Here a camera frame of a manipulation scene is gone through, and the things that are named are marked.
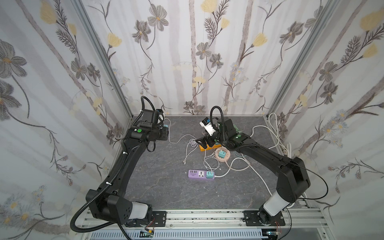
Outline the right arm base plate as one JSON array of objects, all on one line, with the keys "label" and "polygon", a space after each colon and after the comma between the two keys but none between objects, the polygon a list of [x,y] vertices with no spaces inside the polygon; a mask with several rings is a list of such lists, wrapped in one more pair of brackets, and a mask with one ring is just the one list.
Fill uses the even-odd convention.
[{"label": "right arm base plate", "polygon": [[271,217],[268,213],[259,210],[243,211],[243,221],[247,227],[283,227],[286,225],[285,219],[281,212]]}]

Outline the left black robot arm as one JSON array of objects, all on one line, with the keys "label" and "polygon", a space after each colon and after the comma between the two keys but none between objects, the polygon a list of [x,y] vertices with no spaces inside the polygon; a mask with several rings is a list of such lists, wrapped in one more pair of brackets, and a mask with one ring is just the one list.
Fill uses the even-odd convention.
[{"label": "left black robot arm", "polygon": [[[117,224],[122,228],[128,222],[150,224],[153,221],[153,210],[150,204],[132,202],[126,199],[126,191],[134,169],[149,145],[157,141],[166,141],[169,129],[164,125],[164,112],[156,109],[149,98],[141,97],[142,109],[133,125],[122,139],[122,152],[110,173],[96,190],[89,190],[86,203],[74,214],[70,228],[76,233],[88,233]],[[104,224],[81,228],[76,225],[78,217],[90,210],[95,219],[105,221]]]}]

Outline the purple power strip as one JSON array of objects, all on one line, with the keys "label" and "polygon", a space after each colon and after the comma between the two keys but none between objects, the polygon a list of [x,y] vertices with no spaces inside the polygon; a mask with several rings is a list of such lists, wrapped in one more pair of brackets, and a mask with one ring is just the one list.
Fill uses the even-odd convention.
[{"label": "purple power strip", "polygon": [[204,171],[204,170],[189,170],[188,177],[194,180],[214,180],[215,179],[215,177],[213,179],[207,179],[206,172],[207,171]]}]

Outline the teal charger plug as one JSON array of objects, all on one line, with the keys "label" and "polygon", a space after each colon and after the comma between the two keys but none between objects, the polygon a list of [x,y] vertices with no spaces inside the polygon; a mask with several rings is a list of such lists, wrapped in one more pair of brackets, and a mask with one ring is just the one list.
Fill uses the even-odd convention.
[{"label": "teal charger plug", "polygon": [[215,173],[212,171],[207,171],[206,172],[206,178],[207,179],[213,179],[215,177]]},{"label": "teal charger plug", "polygon": [[227,153],[225,151],[220,150],[219,153],[218,153],[218,157],[224,159],[226,157],[226,154]]}]

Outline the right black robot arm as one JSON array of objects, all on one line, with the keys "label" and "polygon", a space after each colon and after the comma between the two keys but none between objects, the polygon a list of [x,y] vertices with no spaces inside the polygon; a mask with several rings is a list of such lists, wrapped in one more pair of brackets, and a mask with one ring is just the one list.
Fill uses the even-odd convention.
[{"label": "right black robot arm", "polygon": [[219,143],[229,151],[238,152],[256,160],[278,177],[276,191],[259,208],[260,224],[273,223],[283,209],[296,202],[311,186],[308,173],[315,172],[307,169],[302,159],[279,155],[260,145],[249,135],[237,132],[232,120],[224,117],[220,107],[214,106],[210,116],[204,118],[200,125],[206,131],[203,137],[196,140],[201,147],[206,149]]}]

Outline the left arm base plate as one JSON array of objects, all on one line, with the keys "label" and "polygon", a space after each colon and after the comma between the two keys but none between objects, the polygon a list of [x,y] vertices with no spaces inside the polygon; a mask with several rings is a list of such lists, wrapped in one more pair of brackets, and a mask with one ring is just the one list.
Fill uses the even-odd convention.
[{"label": "left arm base plate", "polygon": [[135,219],[128,221],[125,226],[128,228],[157,228],[165,227],[167,220],[167,211],[152,211],[144,219]]}]

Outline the orange power strip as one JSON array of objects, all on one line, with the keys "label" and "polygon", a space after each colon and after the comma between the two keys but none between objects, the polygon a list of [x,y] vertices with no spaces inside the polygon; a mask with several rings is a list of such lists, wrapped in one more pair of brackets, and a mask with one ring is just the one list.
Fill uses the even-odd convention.
[{"label": "orange power strip", "polygon": [[209,145],[207,145],[206,148],[203,148],[202,146],[199,146],[201,152],[209,151],[209,150],[213,150],[213,149],[218,149],[218,148],[220,148],[220,147],[222,147],[221,144],[215,144],[215,145],[213,145],[212,147],[210,147]]}]

